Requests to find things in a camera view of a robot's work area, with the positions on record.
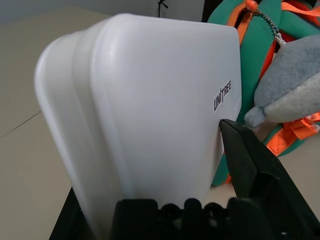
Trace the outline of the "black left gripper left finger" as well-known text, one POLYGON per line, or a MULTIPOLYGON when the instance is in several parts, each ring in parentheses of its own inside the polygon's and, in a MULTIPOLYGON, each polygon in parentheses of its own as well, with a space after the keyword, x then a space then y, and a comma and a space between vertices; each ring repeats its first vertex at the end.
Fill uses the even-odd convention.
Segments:
POLYGON ((70 189, 53 228, 54 240, 94 240, 73 188, 70 189))

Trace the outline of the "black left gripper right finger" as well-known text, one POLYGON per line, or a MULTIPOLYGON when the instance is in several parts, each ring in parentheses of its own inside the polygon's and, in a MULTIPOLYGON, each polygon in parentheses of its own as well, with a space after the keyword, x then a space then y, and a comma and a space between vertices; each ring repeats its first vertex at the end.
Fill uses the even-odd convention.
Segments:
POLYGON ((227 204, 231 240, 318 240, 320 222, 280 160, 247 127, 219 122, 236 196, 227 204))

